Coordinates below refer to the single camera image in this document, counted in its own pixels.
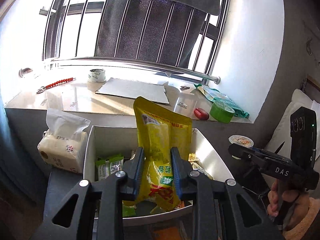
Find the right hand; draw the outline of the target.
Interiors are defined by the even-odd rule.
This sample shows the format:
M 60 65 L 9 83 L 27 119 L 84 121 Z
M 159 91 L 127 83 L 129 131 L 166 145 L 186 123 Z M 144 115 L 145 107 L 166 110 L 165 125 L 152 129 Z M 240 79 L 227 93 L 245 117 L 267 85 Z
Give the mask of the right hand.
M 267 207 L 268 215 L 277 217 L 279 213 L 279 200 L 282 199 L 282 203 L 289 202 L 293 203 L 296 198 L 299 197 L 299 192 L 296 190 L 286 190 L 282 194 L 278 193 L 279 183 L 276 179 L 271 187 L 271 191 L 268 193 L 269 205 Z

